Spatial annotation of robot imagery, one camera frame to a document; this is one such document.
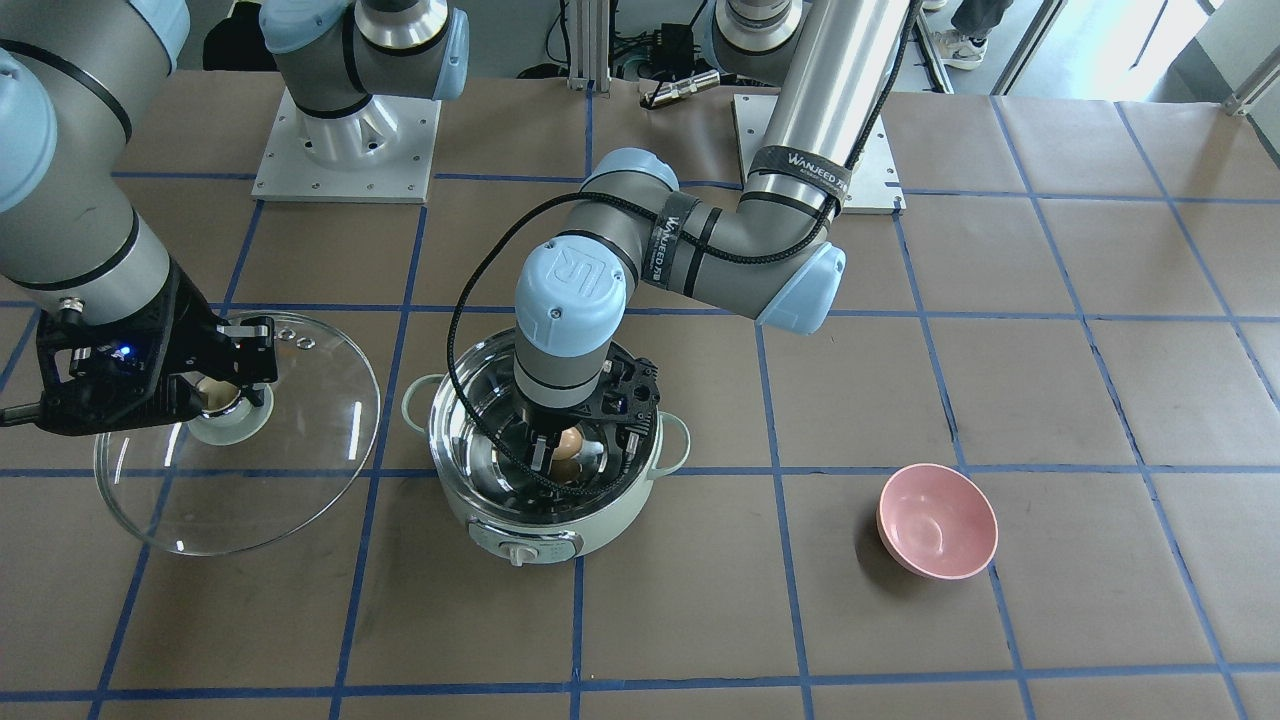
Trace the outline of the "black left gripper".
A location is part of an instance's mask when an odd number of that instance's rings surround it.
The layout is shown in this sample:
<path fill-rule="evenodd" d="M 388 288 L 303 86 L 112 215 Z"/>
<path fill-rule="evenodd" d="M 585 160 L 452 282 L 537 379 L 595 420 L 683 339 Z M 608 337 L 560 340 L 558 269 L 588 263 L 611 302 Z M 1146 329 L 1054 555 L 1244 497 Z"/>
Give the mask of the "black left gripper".
<path fill-rule="evenodd" d="M 636 471 L 657 421 L 657 377 L 654 363 L 612 342 L 596 374 L 573 392 L 580 398 L 563 405 L 549 386 L 521 369 L 520 416 L 527 441 L 521 460 L 548 475 L 561 432 L 582 425 L 590 427 L 591 471 Z"/>

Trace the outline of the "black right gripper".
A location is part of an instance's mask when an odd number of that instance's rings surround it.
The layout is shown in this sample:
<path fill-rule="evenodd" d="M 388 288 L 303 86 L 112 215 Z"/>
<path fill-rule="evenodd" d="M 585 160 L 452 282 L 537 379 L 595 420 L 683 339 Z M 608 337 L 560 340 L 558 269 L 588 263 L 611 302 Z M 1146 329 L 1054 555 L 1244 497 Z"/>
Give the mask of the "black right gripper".
<path fill-rule="evenodd" d="M 219 316 L 179 266 L 155 299 L 118 322 L 90 325 L 84 313 L 45 313 L 36 336 L 44 383 L 36 425 L 92 436 L 192 420 L 205 405 L 188 373 L 244 389 L 259 406 L 259 386 L 278 378 L 275 336 L 266 314 L 237 324 Z"/>

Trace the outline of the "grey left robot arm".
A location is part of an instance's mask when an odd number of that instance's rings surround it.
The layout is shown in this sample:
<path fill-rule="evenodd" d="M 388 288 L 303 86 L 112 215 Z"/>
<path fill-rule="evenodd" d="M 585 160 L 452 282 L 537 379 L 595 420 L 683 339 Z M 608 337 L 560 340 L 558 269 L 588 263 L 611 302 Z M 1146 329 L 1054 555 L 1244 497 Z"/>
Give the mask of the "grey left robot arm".
<path fill-rule="evenodd" d="M 717 1 L 721 70 L 774 85 L 739 197 L 682 186 L 654 152 L 608 152 L 562 197 L 567 225 L 515 290 L 516 425 L 503 455 L 547 473 L 562 432 L 603 416 L 604 364 L 640 286 L 796 334 L 826 320 L 845 252 L 829 227 L 905 54 L 915 1 Z"/>

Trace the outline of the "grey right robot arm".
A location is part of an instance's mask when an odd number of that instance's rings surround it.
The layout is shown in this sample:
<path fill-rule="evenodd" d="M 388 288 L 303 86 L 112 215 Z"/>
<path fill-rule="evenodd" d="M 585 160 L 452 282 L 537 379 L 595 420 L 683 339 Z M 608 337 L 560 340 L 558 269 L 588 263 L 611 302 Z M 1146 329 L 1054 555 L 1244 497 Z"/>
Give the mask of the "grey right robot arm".
<path fill-rule="evenodd" d="M 424 200 L 436 104 L 468 73 L 447 1 L 266 1 L 285 81 L 261 199 Z M 35 404 L 3 411 L 93 436 L 189 421 L 211 445 L 273 413 L 275 322 L 220 318 L 111 177 L 189 32 L 183 1 L 3 4 L 3 275 L 42 309 Z"/>

